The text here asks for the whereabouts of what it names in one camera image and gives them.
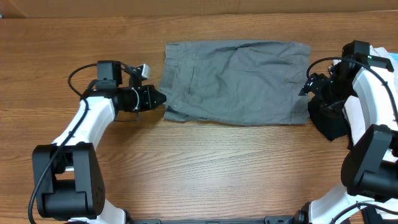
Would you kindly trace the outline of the grey shorts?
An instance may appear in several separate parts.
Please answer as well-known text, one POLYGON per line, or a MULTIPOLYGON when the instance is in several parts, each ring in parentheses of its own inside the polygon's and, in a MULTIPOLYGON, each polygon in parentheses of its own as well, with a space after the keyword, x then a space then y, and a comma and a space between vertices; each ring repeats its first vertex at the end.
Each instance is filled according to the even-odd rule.
POLYGON ((204 40, 168 43, 160 91, 164 118, 257 126, 306 124, 299 96, 311 48, 300 42, 204 40))

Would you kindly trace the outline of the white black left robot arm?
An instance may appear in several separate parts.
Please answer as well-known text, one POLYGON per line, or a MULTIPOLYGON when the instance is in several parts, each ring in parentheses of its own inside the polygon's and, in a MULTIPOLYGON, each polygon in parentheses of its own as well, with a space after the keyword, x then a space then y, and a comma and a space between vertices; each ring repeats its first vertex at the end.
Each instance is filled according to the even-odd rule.
POLYGON ((116 60, 93 64, 97 77, 84 92, 72 87, 80 98, 79 109, 51 144, 32 152, 35 187, 27 216, 34 223, 33 209, 43 218, 65 223, 133 223, 129 212, 106 199, 96 148, 106 128, 120 111, 139 114, 156 109, 167 97, 154 85, 143 85, 150 67, 137 67, 116 60))

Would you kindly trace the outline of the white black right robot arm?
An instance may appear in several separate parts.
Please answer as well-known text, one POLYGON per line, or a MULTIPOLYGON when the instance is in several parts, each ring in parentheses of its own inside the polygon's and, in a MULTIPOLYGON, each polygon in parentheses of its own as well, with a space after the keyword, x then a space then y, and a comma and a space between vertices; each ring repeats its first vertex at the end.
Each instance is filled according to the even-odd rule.
POLYGON ((394 67, 373 55, 368 42, 346 44, 333 57, 329 76, 307 72, 301 96, 312 92, 314 124, 326 128, 346 118, 353 138, 341 167, 341 182, 318 200, 306 203, 288 223, 348 223, 350 216, 374 207, 388 222, 397 221, 397 93, 394 67))

